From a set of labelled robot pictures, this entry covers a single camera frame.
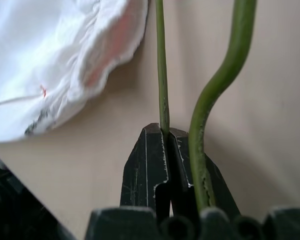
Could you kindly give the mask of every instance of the white fabric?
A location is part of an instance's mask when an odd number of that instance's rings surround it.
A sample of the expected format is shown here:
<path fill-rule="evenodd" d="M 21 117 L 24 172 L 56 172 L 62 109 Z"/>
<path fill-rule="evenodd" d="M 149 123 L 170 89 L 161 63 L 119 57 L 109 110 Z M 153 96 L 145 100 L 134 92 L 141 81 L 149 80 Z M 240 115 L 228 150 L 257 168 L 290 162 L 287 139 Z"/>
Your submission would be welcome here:
<path fill-rule="evenodd" d="M 144 34 L 147 0 L 0 0 L 0 142 L 53 129 Z"/>

